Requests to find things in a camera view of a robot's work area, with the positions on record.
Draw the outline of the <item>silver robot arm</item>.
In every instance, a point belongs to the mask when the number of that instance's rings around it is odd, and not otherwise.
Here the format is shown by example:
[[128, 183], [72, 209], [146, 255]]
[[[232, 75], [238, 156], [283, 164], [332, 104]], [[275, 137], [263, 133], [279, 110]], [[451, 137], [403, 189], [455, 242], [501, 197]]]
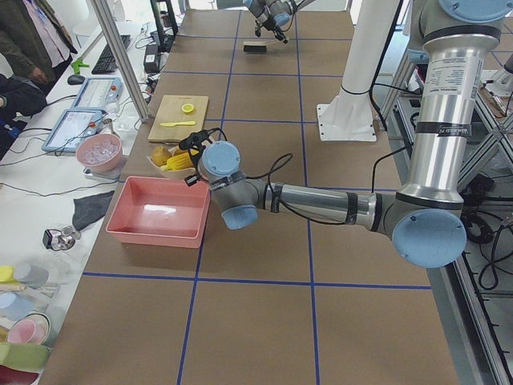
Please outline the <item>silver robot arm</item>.
[[416, 1], [412, 5], [408, 53], [426, 64], [420, 110], [405, 180], [392, 193], [328, 192], [275, 183], [269, 173], [248, 176], [240, 152], [228, 140], [212, 140], [203, 129], [180, 141], [226, 226], [242, 229], [259, 210], [287, 210], [322, 225], [359, 225], [387, 236], [398, 254], [423, 268], [460, 257], [467, 244], [458, 177], [483, 64], [499, 45], [509, 1]]
[[274, 34], [275, 39], [286, 44], [288, 38], [282, 27], [293, 19], [302, 8], [314, 0], [244, 0], [243, 5], [255, 18], [255, 36], [261, 37], [261, 29], [265, 28]]

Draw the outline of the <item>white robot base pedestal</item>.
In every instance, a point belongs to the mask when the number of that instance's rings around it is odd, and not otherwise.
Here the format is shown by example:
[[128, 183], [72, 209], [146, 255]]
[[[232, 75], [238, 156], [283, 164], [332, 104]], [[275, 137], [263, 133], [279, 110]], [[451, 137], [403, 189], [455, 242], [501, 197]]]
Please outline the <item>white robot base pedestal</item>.
[[401, 8], [399, 0], [362, 3], [340, 91], [331, 103], [317, 105], [322, 141], [376, 140], [370, 89]]

